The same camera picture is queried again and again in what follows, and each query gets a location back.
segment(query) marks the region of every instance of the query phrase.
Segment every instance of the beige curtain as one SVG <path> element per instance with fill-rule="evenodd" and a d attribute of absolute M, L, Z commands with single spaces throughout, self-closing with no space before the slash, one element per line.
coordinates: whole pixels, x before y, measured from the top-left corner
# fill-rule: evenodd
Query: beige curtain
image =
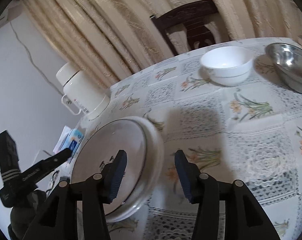
<path fill-rule="evenodd" d="M 149 19 L 196 0 L 22 0 L 50 44 L 101 87 L 109 87 L 172 53 Z M 292 0 L 214 0 L 219 14 L 205 23 L 216 42 L 295 38 L 302 14 Z M 280 9 L 269 8 L 272 4 Z M 179 53 L 188 51 L 183 26 L 169 30 Z"/>

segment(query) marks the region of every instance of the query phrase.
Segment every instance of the metal bowl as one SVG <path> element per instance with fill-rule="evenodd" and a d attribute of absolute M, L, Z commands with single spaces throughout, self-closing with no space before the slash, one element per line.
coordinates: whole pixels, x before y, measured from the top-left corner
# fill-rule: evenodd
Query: metal bowl
<path fill-rule="evenodd" d="M 265 51 L 282 81 L 302 93 L 302 49 L 286 43 L 272 43 Z"/>

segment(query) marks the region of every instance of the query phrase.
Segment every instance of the chair backrest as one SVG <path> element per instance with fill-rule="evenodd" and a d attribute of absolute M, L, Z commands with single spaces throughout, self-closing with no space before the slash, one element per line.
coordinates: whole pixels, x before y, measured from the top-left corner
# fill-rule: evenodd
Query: chair backrest
<path fill-rule="evenodd" d="M 201 0 L 181 5 L 159 18 L 151 15 L 150 19 L 176 56 L 178 52 L 165 30 L 182 23 L 187 29 L 187 40 L 192 50 L 215 44 L 212 33 L 204 26 L 203 17 L 217 12 L 218 9 L 212 0 Z"/>

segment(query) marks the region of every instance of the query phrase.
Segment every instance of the dining table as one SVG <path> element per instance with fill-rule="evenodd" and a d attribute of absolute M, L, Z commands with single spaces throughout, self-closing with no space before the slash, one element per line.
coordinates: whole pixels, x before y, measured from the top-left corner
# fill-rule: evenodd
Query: dining table
<path fill-rule="evenodd" d="M 302 94 L 278 78 L 265 55 L 265 47 L 275 42 L 300 47 L 290 38 L 268 37 L 192 50 L 112 85 L 103 113 L 81 119 L 81 145 L 126 116 L 148 119 L 164 142 L 163 169 L 153 193 L 131 217 L 108 224 L 112 240 L 191 239 L 198 205 L 183 194 L 174 165 L 178 149 L 218 181 L 245 182 L 281 240 L 297 239 L 302 231 Z M 255 56 L 249 78 L 234 87 L 211 82 L 200 63 L 203 54 L 223 46 L 244 47 Z M 71 175 L 80 150 L 59 168 L 59 176 Z M 80 228 L 82 223 L 78 211 Z M 224 239 L 224 226 L 220 201 L 218 239 Z M 83 230 L 78 231 L 81 239 Z"/>

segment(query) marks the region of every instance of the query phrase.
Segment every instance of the wall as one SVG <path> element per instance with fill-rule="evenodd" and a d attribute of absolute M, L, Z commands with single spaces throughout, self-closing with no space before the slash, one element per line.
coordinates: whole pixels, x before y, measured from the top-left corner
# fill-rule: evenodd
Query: wall
<path fill-rule="evenodd" d="M 25 13 L 12 20 L 34 63 L 60 91 L 55 78 L 65 61 L 40 35 Z M 10 24 L 0 28 L 0 133 L 8 130 L 16 141 L 21 171 L 29 168 L 39 150 L 52 152 L 64 125 L 75 127 L 73 116 L 54 90 L 31 64 Z M 0 189 L 3 186 L 0 175 Z M 0 201 L 0 228 L 8 238 L 10 209 Z"/>

